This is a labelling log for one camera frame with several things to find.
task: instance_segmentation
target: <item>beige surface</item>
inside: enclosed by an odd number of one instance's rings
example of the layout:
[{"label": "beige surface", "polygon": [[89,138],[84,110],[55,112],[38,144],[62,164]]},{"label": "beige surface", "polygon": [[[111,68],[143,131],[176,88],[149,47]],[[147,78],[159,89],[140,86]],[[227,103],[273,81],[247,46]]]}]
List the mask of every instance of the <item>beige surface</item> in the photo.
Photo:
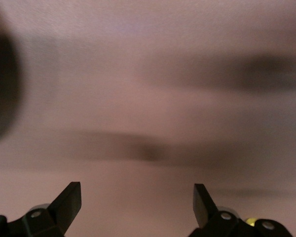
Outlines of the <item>beige surface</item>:
[{"label": "beige surface", "polygon": [[0,139],[9,220],[81,181],[68,237],[185,237],[204,183],[296,236],[296,0],[0,0],[0,13],[25,92]]}]

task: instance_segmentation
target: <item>screw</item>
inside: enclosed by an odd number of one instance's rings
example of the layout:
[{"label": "screw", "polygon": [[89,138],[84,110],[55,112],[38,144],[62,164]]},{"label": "screw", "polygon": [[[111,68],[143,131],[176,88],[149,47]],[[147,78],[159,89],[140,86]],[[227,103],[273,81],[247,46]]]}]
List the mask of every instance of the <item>screw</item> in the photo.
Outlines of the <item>screw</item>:
[{"label": "screw", "polygon": [[41,211],[36,211],[31,214],[32,218],[38,217],[41,214]]},{"label": "screw", "polygon": [[227,212],[223,212],[221,214],[221,217],[224,219],[224,220],[230,220],[231,219],[231,216],[227,213]]},{"label": "screw", "polygon": [[268,222],[268,221],[264,221],[262,223],[263,227],[268,229],[268,230],[273,230],[275,227],[272,223]]}]

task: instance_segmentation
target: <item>silver screw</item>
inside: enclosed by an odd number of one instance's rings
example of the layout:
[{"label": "silver screw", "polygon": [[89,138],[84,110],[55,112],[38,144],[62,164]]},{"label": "silver screw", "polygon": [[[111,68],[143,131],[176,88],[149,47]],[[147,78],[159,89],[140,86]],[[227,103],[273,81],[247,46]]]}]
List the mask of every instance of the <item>silver screw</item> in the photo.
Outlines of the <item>silver screw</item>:
[{"label": "silver screw", "polygon": [[268,222],[268,221],[264,221],[262,223],[263,227],[268,229],[268,230],[273,230],[275,227],[272,223]]},{"label": "silver screw", "polygon": [[224,219],[224,220],[230,220],[231,219],[231,216],[227,213],[227,212],[223,212],[221,214],[221,217]]},{"label": "silver screw", "polygon": [[31,214],[32,218],[38,217],[41,214],[41,211],[36,211]]}]

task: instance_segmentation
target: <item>black mechanical claw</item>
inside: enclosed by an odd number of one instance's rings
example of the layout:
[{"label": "black mechanical claw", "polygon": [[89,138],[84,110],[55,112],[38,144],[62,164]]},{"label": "black mechanical claw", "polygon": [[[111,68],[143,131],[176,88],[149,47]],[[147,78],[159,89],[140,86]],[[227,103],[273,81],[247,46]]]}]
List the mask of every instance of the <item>black mechanical claw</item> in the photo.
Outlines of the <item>black mechanical claw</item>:
[{"label": "black mechanical claw", "polygon": [[7,223],[0,215],[0,237],[64,237],[81,209],[81,186],[71,182],[47,209],[38,208]]},{"label": "black mechanical claw", "polygon": [[219,211],[203,184],[194,185],[193,209],[199,228],[189,237],[292,237],[276,221],[259,219],[253,227],[228,211]]}]

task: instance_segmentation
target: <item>yellow object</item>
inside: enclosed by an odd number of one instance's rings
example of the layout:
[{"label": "yellow object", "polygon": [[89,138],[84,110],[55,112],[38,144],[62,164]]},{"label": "yellow object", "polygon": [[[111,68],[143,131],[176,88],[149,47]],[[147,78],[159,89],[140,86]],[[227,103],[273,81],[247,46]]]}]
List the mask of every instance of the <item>yellow object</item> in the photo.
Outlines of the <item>yellow object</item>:
[{"label": "yellow object", "polygon": [[249,218],[246,220],[246,223],[250,226],[255,226],[255,222],[258,220],[258,218]]}]

